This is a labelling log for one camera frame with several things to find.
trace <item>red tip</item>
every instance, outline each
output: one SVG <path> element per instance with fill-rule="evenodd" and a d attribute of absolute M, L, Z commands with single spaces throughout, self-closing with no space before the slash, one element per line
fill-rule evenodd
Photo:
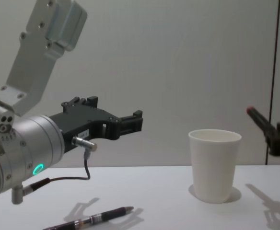
<path fill-rule="evenodd" d="M 253 106 L 249 106 L 247 109 L 246 109 L 246 112 L 248 113 L 251 109 L 254 109 Z"/>

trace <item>white table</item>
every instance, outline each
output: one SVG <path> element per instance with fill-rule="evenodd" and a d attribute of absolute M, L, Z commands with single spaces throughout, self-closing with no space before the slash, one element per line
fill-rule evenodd
<path fill-rule="evenodd" d="M 237 166 L 234 187 L 242 196 L 234 190 L 230 202 L 221 205 L 201 202 L 191 194 L 191 167 L 90 171 L 90 181 L 52 182 L 19 206 L 11 204 L 10 191 L 1 194 L 0 230 L 41 230 L 122 206 L 134 206 L 135 212 L 90 229 L 280 230 L 280 166 Z M 82 175 L 82 168 L 48 169 L 25 184 Z M 260 197 L 253 192 L 256 188 Z"/>

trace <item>pen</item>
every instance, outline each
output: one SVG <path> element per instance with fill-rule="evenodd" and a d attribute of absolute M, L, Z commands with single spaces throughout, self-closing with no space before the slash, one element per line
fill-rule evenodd
<path fill-rule="evenodd" d="M 103 223 L 111 219 L 125 216 L 129 214 L 133 209 L 134 207 L 120 207 L 108 212 L 103 212 L 100 214 L 90 216 L 88 219 L 85 220 L 79 219 L 76 221 L 71 221 L 69 223 L 57 225 L 44 230 L 78 230 L 78 229 L 82 229 L 83 227 Z"/>

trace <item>cup rim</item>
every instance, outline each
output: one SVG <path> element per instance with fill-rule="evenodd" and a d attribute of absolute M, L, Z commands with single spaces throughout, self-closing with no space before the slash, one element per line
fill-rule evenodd
<path fill-rule="evenodd" d="M 235 140 L 207 140 L 207 139 L 202 139 L 202 138 L 196 138 L 192 135 L 192 134 L 194 134 L 196 132 L 200 132 L 200 131 L 220 131 L 220 132 L 231 133 L 231 134 L 234 134 L 235 136 L 237 136 L 237 139 L 235 139 Z M 232 131 L 228 131 L 228 130 L 223 130 L 223 129 L 197 129 L 197 130 L 193 130 L 193 131 L 189 132 L 188 136 L 195 140 L 200 140 L 200 141 L 205 141 L 205 142 L 214 142 L 214 143 L 237 142 L 242 139 L 242 136 L 240 134 L 232 132 Z"/>

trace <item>white paper cup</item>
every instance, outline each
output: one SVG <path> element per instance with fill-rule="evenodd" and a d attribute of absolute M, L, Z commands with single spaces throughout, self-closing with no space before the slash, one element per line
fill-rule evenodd
<path fill-rule="evenodd" d="M 202 129 L 189 133 L 193 186 L 199 200 L 223 203 L 231 195 L 241 136 Z"/>

